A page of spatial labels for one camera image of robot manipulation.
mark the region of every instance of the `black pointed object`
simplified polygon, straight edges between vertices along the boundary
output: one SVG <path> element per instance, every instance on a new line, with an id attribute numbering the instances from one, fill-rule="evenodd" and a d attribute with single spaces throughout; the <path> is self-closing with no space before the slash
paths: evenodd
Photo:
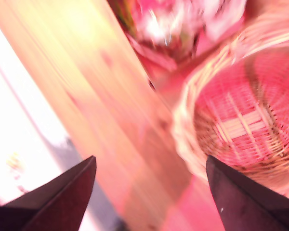
<path id="1" fill-rule="evenodd" d="M 91 156 L 49 183 L 1 206 L 0 231 L 79 230 L 95 174 L 96 160 Z"/>
<path id="2" fill-rule="evenodd" d="M 210 190 L 226 231 L 289 231 L 289 199 L 213 156 L 206 164 Z"/>

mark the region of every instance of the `wooden board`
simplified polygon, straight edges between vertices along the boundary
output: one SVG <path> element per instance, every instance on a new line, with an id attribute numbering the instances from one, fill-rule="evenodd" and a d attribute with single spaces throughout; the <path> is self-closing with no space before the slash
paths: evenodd
<path id="1" fill-rule="evenodd" d="M 106 1 L 0 0 L 0 28 L 82 157 L 97 157 L 97 179 L 132 230 L 221 228 L 208 188 L 190 184 L 171 114 Z M 178 206 L 188 189 L 198 228 Z"/>

